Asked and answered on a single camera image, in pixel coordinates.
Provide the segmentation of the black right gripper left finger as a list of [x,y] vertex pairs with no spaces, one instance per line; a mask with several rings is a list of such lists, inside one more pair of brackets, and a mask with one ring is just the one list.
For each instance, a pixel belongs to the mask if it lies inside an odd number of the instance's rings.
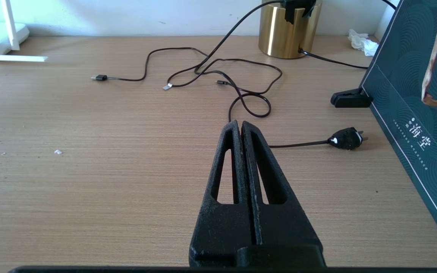
[[[231,152],[233,203],[217,200],[226,152]],[[189,246],[191,267],[247,268],[256,243],[249,162],[237,121],[223,127]]]

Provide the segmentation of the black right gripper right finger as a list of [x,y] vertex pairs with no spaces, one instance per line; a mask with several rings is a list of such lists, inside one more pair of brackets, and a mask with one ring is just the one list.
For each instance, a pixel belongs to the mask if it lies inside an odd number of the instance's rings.
[[241,128],[252,222],[252,245],[241,266],[324,268],[323,246],[261,131]]

